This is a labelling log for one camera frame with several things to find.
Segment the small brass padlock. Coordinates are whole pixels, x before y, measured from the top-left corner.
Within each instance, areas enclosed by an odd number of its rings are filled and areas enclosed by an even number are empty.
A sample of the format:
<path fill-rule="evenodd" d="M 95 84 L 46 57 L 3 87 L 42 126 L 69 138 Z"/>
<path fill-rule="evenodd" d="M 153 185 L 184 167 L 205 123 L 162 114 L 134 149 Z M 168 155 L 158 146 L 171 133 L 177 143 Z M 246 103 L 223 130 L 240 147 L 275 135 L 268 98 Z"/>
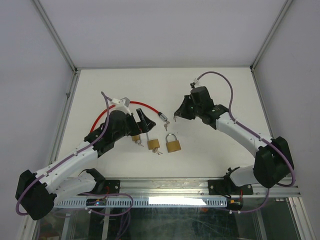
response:
<path fill-rule="evenodd" d="M 144 147 L 142 144 L 142 139 L 140 135 L 134 135 L 131 137 L 131 140 L 138 146 Z"/>

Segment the long shackle brass padlock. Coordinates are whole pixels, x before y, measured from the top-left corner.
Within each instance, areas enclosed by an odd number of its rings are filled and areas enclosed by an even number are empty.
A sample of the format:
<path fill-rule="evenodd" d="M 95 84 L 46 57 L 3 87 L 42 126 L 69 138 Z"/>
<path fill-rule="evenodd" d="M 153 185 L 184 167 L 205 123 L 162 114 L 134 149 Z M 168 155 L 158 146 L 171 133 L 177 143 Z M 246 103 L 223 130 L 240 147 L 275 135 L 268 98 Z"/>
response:
<path fill-rule="evenodd" d="M 147 138 L 147 147 L 150 151 L 153 151 L 156 153 L 158 149 L 160 148 L 160 143 L 158 139 L 150 139 L 149 134 L 146 133 Z"/>

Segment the cable lock keys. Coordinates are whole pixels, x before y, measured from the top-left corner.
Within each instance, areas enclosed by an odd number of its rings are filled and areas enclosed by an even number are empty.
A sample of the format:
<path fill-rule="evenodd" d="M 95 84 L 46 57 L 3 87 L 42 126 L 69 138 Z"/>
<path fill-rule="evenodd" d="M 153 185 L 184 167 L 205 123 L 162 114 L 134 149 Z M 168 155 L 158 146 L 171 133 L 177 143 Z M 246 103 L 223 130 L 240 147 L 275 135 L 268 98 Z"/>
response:
<path fill-rule="evenodd" d="M 165 122 L 164 122 L 164 128 L 165 128 L 165 131 L 167 132 L 168 131 L 168 126 L 169 126 L 169 124 L 170 124 L 170 122 L 168 121 L 168 120 L 166 120 Z"/>

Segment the wide brass padlock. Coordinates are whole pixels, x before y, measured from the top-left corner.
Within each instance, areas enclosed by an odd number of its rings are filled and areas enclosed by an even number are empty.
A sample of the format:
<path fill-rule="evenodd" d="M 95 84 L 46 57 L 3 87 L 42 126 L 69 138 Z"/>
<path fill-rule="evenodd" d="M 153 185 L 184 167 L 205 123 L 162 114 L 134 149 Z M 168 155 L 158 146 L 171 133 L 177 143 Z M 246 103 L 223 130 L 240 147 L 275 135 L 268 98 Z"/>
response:
<path fill-rule="evenodd" d="M 166 143 L 166 148 L 167 148 L 168 153 L 174 153 L 174 152 L 180 151 L 182 149 L 180 142 L 174 133 L 168 133 L 166 135 L 165 143 Z"/>

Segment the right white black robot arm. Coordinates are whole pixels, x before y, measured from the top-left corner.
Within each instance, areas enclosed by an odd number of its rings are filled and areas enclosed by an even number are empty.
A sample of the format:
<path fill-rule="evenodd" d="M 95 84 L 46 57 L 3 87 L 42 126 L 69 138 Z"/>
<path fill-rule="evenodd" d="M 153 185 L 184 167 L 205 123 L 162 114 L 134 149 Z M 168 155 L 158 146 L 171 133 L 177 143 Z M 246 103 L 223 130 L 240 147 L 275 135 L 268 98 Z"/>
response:
<path fill-rule="evenodd" d="M 196 87 L 185 95 L 173 115 L 187 120 L 200 118 L 204 124 L 228 135 L 252 154 L 253 165 L 228 169 L 223 177 L 225 192 L 234 194 L 242 186 L 251 184 L 270 189 L 293 174 L 294 163 L 288 142 L 281 136 L 263 137 L 242 125 L 232 117 L 229 108 L 214 104 L 205 86 Z"/>

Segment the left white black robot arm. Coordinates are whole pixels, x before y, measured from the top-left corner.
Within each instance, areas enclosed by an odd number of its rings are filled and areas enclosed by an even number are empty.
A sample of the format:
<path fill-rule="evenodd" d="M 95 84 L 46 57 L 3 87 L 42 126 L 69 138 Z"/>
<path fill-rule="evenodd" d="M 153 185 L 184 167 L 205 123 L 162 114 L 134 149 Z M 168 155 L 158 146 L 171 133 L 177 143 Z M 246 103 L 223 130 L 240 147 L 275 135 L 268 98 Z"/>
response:
<path fill-rule="evenodd" d="M 55 204 L 78 194 L 98 195 L 105 188 L 105 178 L 96 169 L 86 171 L 83 177 L 69 176 L 88 162 L 114 148 L 123 137 L 133 137 L 150 132 L 156 123 L 142 109 L 136 110 L 139 121 L 130 111 L 114 109 L 107 113 L 105 122 L 90 132 L 80 145 L 64 159 L 58 160 L 36 172 L 29 169 L 19 176 L 15 198 L 16 213 L 37 221 L 44 218 Z"/>

